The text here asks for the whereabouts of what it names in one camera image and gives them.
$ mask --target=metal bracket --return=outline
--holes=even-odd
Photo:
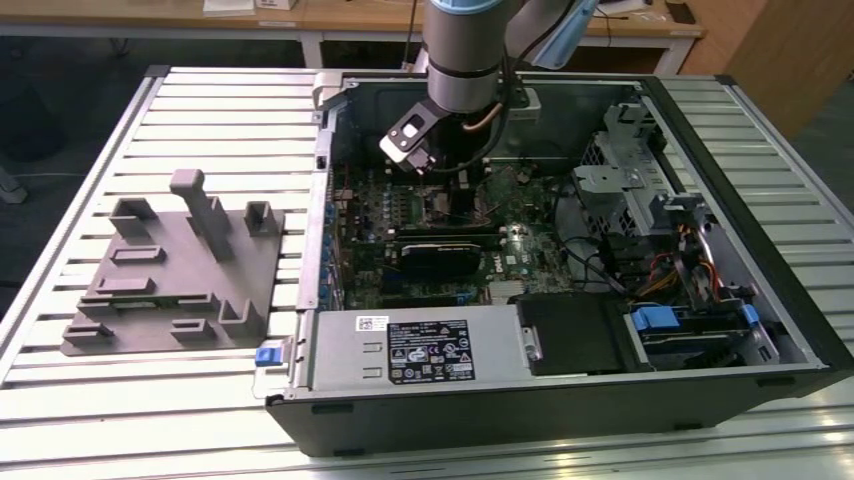
[[[610,165],[582,165],[574,169],[578,186],[590,193],[623,193],[643,188],[643,179],[635,169]]]
[[[346,98],[339,96],[344,86],[344,76],[342,72],[323,71],[315,75],[315,83],[311,90],[316,110],[328,110],[340,105]]]

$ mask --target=wooden desk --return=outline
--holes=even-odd
[[[775,127],[793,138],[854,65],[854,2],[688,3],[709,35],[694,47],[682,73],[733,75]]]
[[[290,11],[205,18],[201,5],[203,0],[0,0],[0,35],[298,40],[306,66],[322,68],[324,40],[404,41],[411,8],[410,0],[300,0]],[[663,0],[655,0],[652,11],[664,14]],[[414,41],[422,19],[419,6]],[[698,25],[620,15],[591,21],[582,46],[660,49],[655,73],[675,74],[703,35]]]

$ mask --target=warning label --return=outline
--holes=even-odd
[[[468,322],[388,324],[388,380],[396,385],[475,379]]]

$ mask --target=metal slat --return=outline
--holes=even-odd
[[[822,205],[751,206],[750,211],[762,224],[815,224],[837,219]]]
[[[163,85],[159,97],[311,97],[311,86],[290,85]]]
[[[675,90],[670,92],[670,96],[676,104],[733,103],[733,97],[723,90]]]
[[[243,141],[135,141],[128,146],[131,157],[311,155],[315,142],[306,140]]]
[[[49,323],[53,320],[43,320],[36,322]],[[87,355],[80,357],[68,357],[57,350],[48,352],[21,353],[15,358],[15,367],[68,367],[80,365],[121,365],[132,363],[157,363],[157,362],[199,362],[201,360],[228,360],[255,357],[255,349],[223,349],[223,350],[196,350],[180,352],[155,352],[155,353],[119,353],[115,355]]]
[[[168,378],[188,375],[236,374],[255,372],[255,352],[244,359],[179,360],[173,362],[135,362],[116,365],[79,365],[49,368],[13,368],[5,382],[15,385],[31,385],[48,381],[116,380],[147,377]]]
[[[854,245],[847,253],[783,253],[786,262],[793,267],[809,265],[854,265]]]
[[[778,245],[851,242],[851,233],[847,228],[837,224],[763,225],[762,228]]]
[[[165,85],[312,85],[315,75],[292,73],[169,73]]]
[[[690,90],[723,92],[723,87],[714,80],[662,80],[667,90]]]
[[[69,245],[72,247],[72,260],[99,261],[107,253],[109,239],[77,239],[69,242]],[[304,245],[306,237],[303,235],[286,235],[282,237],[280,253],[283,255],[300,255]]]
[[[29,331],[24,346],[27,347],[59,347],[63,344],[63,333],[65,327],[71,324],[71,317],[73,312],[68,312],[64,315],[68,316],[67,320],[39,320]],[[296,313],[295,312],[271,312],[269,323],[267,328],[267,334],[271,337],[283,337],[294,335],[296,332]],[[232,355],[231,352],[239,352],[239,350],[220,350],[223,355]],[[169,358],[173,358],[180,352],[171,352]],[[204,352],[205,357],[216,356],[208,352]],[[88,359],[92,357],[65,357],[67,359]],[[104,357],[95,357],[96,361],[103,361]]]
[[[717,155],[718,166],[725,170],[779,170],[790,172],[786,161],[778,155]],[[667,155],[667,162],[675,169],[684,169],[684,163],[675,153]]]
[[[751,141],[765,140],[762,132],[753,127],[698,127],[694,129],[703,141]]]
[[[311,98],[172,98],[151,102],[157,110],[314,110]]]
[[[723,173],[737,189],[739,187],[785,188],[803,185],[803,179],[793,172],[743,172],[727,170]],[[687,170],[676,170],[676,175],[683,185],[696,185],[696,181]]]
[[[308,125],[315,113],[291,112],[148,112],[143,125]]]
[[[107,193],[169,193],[172,175],[139,175],[104,179]],[[204,176],[204,191],[208,194],[224,192],[282,192],[311,188],[311,175],[300,173],[264,175]]]
[[[139,195],[108,195],[97,200],[95,205],[95,213],[108,214],[116,207],[116,202],[121,198],[135,198]],[[308,194],[302,192],[288,193],[217,193],[223,208],[225,210],[243,210],[247,202],[265,201],[269,202],[271,208],[286,211],[304,211],[308,208]],[[171,193],[147,194],[145,200],[155,211],[160,212],[184,212],[187,204],[184,200]]]
[[[0,421],[201,412],[263,405],[263,401],[252,396],[252,374],[248,373],[13,388],[0,390],[0,403],[4,405]],[[0,430],[0,436],[8,434],[8,430]],[[4,453],[0,452],[0,458],[16,460]]]
[[[750,119],[741,114],[692,114],[686,118],[694,127],[753,127]]]
[[[713,155],[779,155],[774,146],[766,142],[703,142],[709,153]],[[672,145],[667,145],[664,154],[675,154]]]
[[[825,315],[854,312],[854,303],[851,303],[854,288],[811,290],[810,296]]]
[[[276,140],[315,139],[318,127],[311,125],[143,125],[136,140]]]
[[[818,197],[806,188],[774,190],[741,189],[739,195],[747,205],[818,205]]]
[[[100,260],[101,254],[93,255],[92,260]],[[296,305],[298,285],[278,284],[272,290],[272,306],[278,308],[292,308]],[[77,312],[77,302],[85,295],[85,289],[60,290],[43,292],[37,302],[37,312],[40,315],[73,315]]]
[[[135,403],[141,403],[143,410],[140,412],[181,410],[200,412],[204,410],[204,408],[199,408],[200,406],[209,407],[216,404],[223,405],[223,408],[257,407],[257,404],[252,405],[245,399],[236,398],[235,394],[228,392],[229,387],[251,388],[248,384],[251,383],[251,376],[244,375],[235,378],[241,378],[244,381],[236,382],[232,378],[225,377],[207,379],[207,382],[195,381],[187,385],[181,385],[180,380],[121,382],[128,386],[127,388],[132,389],[132,393],[141,395],[143,398],[155,397],[155,395],[145,393],[136,386],[129,386],[131,384],[152,384],[156,388],[156,393],[163,396],[151,398],[149,402],[133,402],[129,391],[128,396],[124,397],[127,402],[115,405],[111,411],[132,412],[129,409],[133,408]],[[192,383],[197,387],[208,386],[215,390],[196,390],[193,392],[189,389]],[[87,387],[97,391],[103,385],[92,384],[87,385]],[[175,388],[171,394],[167,390],[168,387]],[[44,393],[48,393],[47,388],[25,390],[32,390],[33,392],[44,390]],[[219,402],[211,403],[211,397],[215,396],[213,392],[224,395],[224,397],[220,398]],[[172,409],[169,402],[173,402],[173,405],[181,408]],[[51,409],[52,403],[61,404],[61,402],[43,401],[40,406]],[[161,410],[152,410],[151,408],[155,406],[160,407]],[[256,408],[253,410],[207,414],[148,415],[144,418],[128,419],[104,418],[103,421],[76,422],[63,426],[44,425],[7,428],[0,430],[0,445],[4,446],[0,450],[0,462],[83,459],[100,456],[161,454],[187,450],[204,451],[290,444],[290,437],[272,421],[267,412],[261,408]]]
[[[679,110],[686,115],[745,115],[734,103],[682,103]]]
[[[798,280],[810,288],[851,287],[854,288],[854,266],[795,267]]]
[[[306,230],[308,216],[304,213],[292,213],[284,216],[284,230]],[[83,235],[112,235],[116,228],[108,217],[92,217],[83,223]]]
[[[129,157],[121,161],[116,174],[171,174],[179,168],[197,168],[205,175],[215,173],[308,173],[315,169],[314,155],[271,157]]]

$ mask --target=blue tab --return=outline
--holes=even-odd
[[[260,347],[255,351],[255,366],[275,367],[282,365],[282,347]]]
[[[754,326],[757,323],[759,323],[759,312],[757,312],[757,309],[753,305],[745,304],[742,305],[742,308],[739,310],[750,326]]]
[[[647,328],[678,328],[679,319],[671,307],[640,307],[631,314],[631,320],[638,331]]]

